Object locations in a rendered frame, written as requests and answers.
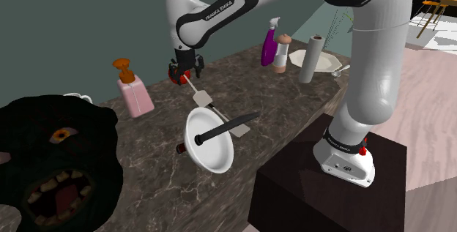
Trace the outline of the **brown topped pepper mill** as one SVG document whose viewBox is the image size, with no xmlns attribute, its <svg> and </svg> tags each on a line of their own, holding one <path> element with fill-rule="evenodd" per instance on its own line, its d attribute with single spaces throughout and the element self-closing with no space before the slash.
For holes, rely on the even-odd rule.
<svg viewBox="0 0 457 232">
<path fill-rule="evenodd" d="M 275 41 L 278 43 L 278 48 L 272 63 L 272 70 L 276 73 L 284 73 L 286 71 L 288 49 L 289 44 L 291 43 L 291 37 L 287 34 L 282 34 L 279 35 Z"/>
</svg>

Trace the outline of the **pink soap dispenser orange pump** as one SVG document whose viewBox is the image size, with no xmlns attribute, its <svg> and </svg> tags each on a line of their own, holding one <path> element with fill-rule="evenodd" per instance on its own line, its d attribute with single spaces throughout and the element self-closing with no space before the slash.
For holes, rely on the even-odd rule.
<svg viewBox="0 0 457 232">
<path fill-rule="evenodd" d="M 143 81 L 129 69 L 130 60 L 117 59 L 112 64 L 120 70 L 117 86 L 132 118 L 153 111 L 155 106 Z"/>
</svg>

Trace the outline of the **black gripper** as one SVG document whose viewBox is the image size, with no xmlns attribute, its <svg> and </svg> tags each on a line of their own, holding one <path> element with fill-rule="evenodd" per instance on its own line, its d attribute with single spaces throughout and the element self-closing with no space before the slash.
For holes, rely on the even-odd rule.
<svg viewBox="0 0 457 232">
<path fill-rule="evenodd" d="M 179 71 L 187 71 L 195 68 L 196 77 L 201 77 L 204 69 L 204 59 L 200 54 L 196 54 L 194 49 L 180 50 L 175 49 L 176 60 L 171 59 L 168 65 L 168 76 L 175 84 L 181 85 L 181 75 Z"/>
</svg>

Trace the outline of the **white handled grey spatula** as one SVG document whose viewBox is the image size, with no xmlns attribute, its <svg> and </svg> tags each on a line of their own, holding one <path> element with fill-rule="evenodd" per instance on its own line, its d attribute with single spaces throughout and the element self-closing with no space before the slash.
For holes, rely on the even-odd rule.
<svg viewBox="0 0 457 232">
<path fill-rule="evenodd" d="M 193 100 L 199 107 L 206 107 L 212 103 L 212 98 L 208 95 L 205 90 L 198 90 L 190 81 L 188 76 L 184 75 L 186 81 L 190 84 L 191 88 L 194 90 L 195 94 L 193 95 Z"/>
</svg>

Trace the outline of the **white bowl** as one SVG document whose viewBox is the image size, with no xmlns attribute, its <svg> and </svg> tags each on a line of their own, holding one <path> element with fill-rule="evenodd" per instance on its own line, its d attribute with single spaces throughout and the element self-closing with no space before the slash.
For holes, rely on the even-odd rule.
<svg viewBox="0 0 457 232">
<path fill-rule="evenodd" d="M 204 141 L 200 146 L 195 137 L 223 124 L 223 120 L 207 108 L 194 108 L 187 116 L 184 142 L 187 153 L 195 164 L 213 172 L 225 173 L 234 160 L 234 145 L 229 132 Z"/>
</svg>

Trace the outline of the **dark robot stand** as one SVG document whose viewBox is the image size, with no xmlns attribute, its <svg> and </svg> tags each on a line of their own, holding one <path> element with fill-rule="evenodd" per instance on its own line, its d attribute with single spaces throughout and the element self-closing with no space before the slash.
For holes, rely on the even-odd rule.
<svg viewBox="0 0 457 232">
<path fill-rule="evenodd" d="M 261 166 L 249 223 L 259 232 L 404 232 L 404 145 L 368 134 L 376 175 L 363 188 L 322 171 L 313 156 L 332 117 L 323 113 Z"/>
</svg>

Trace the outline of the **black handled grey spatula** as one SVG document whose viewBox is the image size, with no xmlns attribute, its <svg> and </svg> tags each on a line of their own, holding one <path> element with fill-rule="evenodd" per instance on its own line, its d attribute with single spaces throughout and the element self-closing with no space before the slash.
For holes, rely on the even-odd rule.
<svg viewBox="0 0 457 232">
<path fill-rule="evenodd" d="M 218 109 L 216 109 L 213 104 L 210 103 L 210 104 L 208 104 L 208 106 L 214 112 L 216 112 L 216 114 L 219 115 L 224 121 L 229 121 L 229 119 L 227 117 L 225 117 Z M 237 127 L 234 127 L 234 128 L 229 130 L 229 132 L 231 134 L 233 134 L 234 136 L 236 136 L 238 138 L 241 138 L 245 133 L 247 133 L 249 131 L 250 131 L 250 128 L 245 124 L 241 124 L 241 125 L 239 125 Z"/>
</svg>

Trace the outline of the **red tomato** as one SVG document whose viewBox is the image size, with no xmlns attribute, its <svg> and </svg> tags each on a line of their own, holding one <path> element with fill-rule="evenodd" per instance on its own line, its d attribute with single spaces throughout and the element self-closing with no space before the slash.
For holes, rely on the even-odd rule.
<svg viewBox="0 0 457 232">
<path fill-rule="evenodd" d="M 178 82 L 175 79 L 173 79 L 173 77 L 171 76 L 171 71 L 170 70 L 168 71 L 168 77 L 173 83 L 178 84 Z M 186 80 L 185 77 L 187 77 L 187 78 L 191 77 L 191 71 L 190 70 L 184 71 L 184 74 L 180 76 L 180 78 L 179 78 L 180 85 L 183 85 L 183 84 L 187 83 L 187 80 Z"/>
</svg>

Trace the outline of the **purple spray bottle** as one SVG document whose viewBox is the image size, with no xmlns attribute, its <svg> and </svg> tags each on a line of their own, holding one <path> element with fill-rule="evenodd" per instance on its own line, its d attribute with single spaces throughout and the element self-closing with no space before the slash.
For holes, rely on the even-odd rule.
<svg viewBox="0 0 457 232">
<path fill-rule="evenodd" d="M 275 41 L 274 34 L 278 27 L 278 21 L 280 17 L 272 18 L 269 21 L 270 27 L 265 37 L 262 52 L 261 52 L 261 65 L 266 67 L 273 63 L 275 54 L 278 49 L 278 43 Z"/>
</svg>

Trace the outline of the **wooden table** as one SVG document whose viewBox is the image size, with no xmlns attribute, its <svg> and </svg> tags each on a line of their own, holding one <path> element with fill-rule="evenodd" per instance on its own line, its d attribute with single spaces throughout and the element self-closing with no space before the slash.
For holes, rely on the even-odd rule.
<svg viewBox="0 0 457 232">
<path fill-rule="evenodd" d="M 420 32 L 417 34 L 416 38 L 419 39 L 422 33 L 426 30 L 427 26 L 431 23 L 432 20 L 434 20 L 434 29 L 437 26 L 437 23 L 439 22 L 439 18 L 442 16 L 444 13 L 445 9 L 449 6 L 452 7 L 457 7 L 457 0 L 439 0 L 439 1 L 430 1 L 430 0 L 425 0 L 423 2 L 423 6 L 428 5 L 429 9 L 434 7 L 434 11 L 430 14 L 428 20 L 424 23 L 423 19 L 426 15 L 426 12 L 424 13 L 423 17 L 421 20 L 417 23 L 419 26 L 420 24 L 423 25 L 422 29 Z"/>
</svg>

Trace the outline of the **grey paper towel roll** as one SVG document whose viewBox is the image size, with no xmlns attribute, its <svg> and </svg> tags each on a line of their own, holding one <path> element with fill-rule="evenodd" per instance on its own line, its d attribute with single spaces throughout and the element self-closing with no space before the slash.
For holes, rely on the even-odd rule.
<svg viewBox="0 0 457 232">
<path fill-rule="evenodd" d="M 310 37 L 299 73 L 300 83 L 311 82 L 324 43 L 325 38 L 323 36 L 316 34 Z"/>
</svg>

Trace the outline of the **silver spoon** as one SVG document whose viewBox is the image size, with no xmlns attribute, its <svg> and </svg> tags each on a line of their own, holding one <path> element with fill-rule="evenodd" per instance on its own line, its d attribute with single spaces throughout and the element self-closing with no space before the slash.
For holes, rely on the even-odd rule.
<svg viewBox="0 0 457 232">
<path fill-rule="evenodd" d="M 338 77 L 341 76 L 341 73 L 342 73 L 344 70 L 347 70 L 347 69 L 349 69 L 350 67 L 351 67 L 351 66 L 348 64 L 348 65 L 346 65 L 346 66 L 340 68 L 339 70 L 333 71 L 333 72 L 331 73 L 331 75 L 332 75 L 334 78 L 338 78 Z"/>
</svg>

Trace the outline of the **white cup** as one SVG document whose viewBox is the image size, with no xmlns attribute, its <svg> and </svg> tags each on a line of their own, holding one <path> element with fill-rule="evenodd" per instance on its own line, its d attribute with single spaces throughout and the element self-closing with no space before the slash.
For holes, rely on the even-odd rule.
<svg viewBox="0 0 457 232">
<path fill-rule="evenodd" d="M 82 94 L 73 92 L 73 93 L 67 93 L 67 94 L 65 94 L 65 96 L 74 96 L 74 97 L 78 97 L 82 100 L 86 100 L 87 102 L 89 102 L 91 104 L 93 103 L 92 98 L 88 95 L 82 95 Z"/>
</svg>

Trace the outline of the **white octagonal plate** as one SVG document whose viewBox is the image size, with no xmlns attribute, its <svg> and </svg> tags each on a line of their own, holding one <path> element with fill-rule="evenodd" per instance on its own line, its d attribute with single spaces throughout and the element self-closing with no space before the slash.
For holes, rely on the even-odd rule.
<svg viewBox="0 0 457 232">
<path fill-rule="evenodd" d="M 289 54 L 291 63 L 297 67 L 301 67 L 305 58 L 306 49 L 296 50 Z M 334 72 L 342 67 L 342 63 L 331 54 L 321 52 L 316 65 L 316 72 Z"/>
</svg>

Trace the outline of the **black knife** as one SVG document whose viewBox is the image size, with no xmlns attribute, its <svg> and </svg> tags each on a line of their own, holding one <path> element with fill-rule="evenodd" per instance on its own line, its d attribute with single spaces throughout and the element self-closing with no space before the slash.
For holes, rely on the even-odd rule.
<svg viewBox="0 0 457 232">
<path fill-rule="evenodd" d="M 229 120 L 228 122 L 219 125 L 218 127 L 208 130 L 203 134 L 197 134 L 194 137 L 194 141 L 198 146 L 200 146 L 203 144 L 204 141 L 208 141 L 211 138 L 214 138 L 218 135 L 228 132 L 230 129 L 232 129 L 234 127 L 237 127 L 241 124 L 245 124 L 246 122 L 248 122 L 250 120 L 260 117 L 260 115 L 261 115 L 260 112 L 254 112 L 254 113 L 249 113 L 249 114 L 239 116 L 235 119 Z"/>
</svg>

